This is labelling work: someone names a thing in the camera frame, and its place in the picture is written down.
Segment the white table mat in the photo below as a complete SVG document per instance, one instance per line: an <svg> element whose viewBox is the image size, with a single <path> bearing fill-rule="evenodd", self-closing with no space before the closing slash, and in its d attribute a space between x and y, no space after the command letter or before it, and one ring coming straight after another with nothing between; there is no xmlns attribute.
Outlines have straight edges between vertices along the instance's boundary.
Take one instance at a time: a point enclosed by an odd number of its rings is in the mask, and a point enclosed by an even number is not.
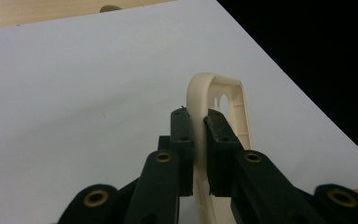
<svg viewBox="0 0 358 224"><path fill-rule="evenodd" d="M241 81L253 149L295 186L358 189L358 146L215 0L176 0L0 29L0 224L131 182L201 72Z"/></svg>

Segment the beige phone case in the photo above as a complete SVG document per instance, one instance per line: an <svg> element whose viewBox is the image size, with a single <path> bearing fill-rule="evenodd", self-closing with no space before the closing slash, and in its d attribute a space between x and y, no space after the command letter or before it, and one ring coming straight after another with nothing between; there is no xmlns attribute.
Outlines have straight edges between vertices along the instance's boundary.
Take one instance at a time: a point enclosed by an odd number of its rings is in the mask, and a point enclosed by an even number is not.
<svg viewBox="0 0 358 224"><path fill-rule="evenodd" d="M200 224L236 224L230 199L209 194L207 178L207 142L203 119L208 110L220 111L221 97L228 100L227 121L244 149L251 149L244 90L241 82L232 77L200 73L192 77L186 92L186 110L190 116L195 139L194 194Z"/></svg>

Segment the dark round table plug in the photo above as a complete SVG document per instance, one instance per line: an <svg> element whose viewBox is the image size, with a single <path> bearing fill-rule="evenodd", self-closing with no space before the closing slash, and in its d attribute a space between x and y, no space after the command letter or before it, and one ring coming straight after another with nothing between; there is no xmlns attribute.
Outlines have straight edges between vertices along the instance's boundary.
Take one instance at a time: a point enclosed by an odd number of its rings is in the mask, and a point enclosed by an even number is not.
<svg viewBox="0 0 358 224"><path fill-rule="evenodd" d="M104 12L112 12L112 11L117 11L117 10L121 10L122 7L119 6L115 6L115 5L106 5L100 8L100 13L104 13Z"/></svg>

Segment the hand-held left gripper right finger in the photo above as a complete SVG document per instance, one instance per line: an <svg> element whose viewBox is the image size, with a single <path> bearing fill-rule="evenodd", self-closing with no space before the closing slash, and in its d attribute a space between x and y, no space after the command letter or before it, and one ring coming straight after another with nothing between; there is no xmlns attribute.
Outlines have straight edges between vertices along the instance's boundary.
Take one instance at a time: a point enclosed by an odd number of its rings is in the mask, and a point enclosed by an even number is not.
<svg viewBox="0 0 358 224"><path fill-rule="evenodd" d="M241 143L221 112L209 109L203 121L207 138L210 194L215 197L230 197L235 179L234 157L241 149Z"/></svg>

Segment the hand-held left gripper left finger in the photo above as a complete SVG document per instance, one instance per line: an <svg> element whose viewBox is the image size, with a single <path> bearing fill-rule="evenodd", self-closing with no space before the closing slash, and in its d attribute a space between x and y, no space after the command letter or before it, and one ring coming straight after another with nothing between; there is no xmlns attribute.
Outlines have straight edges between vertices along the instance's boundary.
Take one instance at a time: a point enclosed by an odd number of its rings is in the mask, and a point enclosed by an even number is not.
<svg viewBox="0 0 358 224"><path fill-rule="evenodd" d="M158 138L158 150L173 151L179 157L179 195L182 197L193 194L195 140L192 122L185 107L171 113L169 135Z"/></svg>

